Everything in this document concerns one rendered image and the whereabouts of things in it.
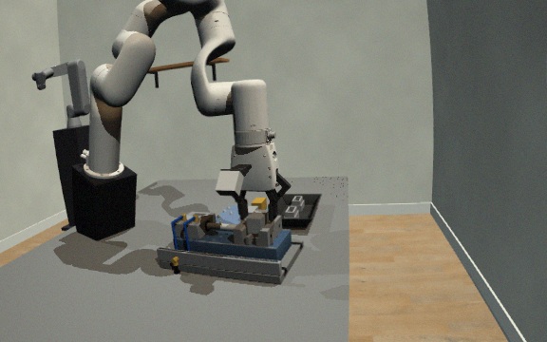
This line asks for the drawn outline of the yellow rectangular block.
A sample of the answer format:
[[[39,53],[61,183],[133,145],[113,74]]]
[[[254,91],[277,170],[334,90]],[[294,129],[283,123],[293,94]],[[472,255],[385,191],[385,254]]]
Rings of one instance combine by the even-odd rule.
[[[255,198],[255,200],[252,202],[252,206],[258,206],[258,210],[266,210],[267,200],[266,198]]]

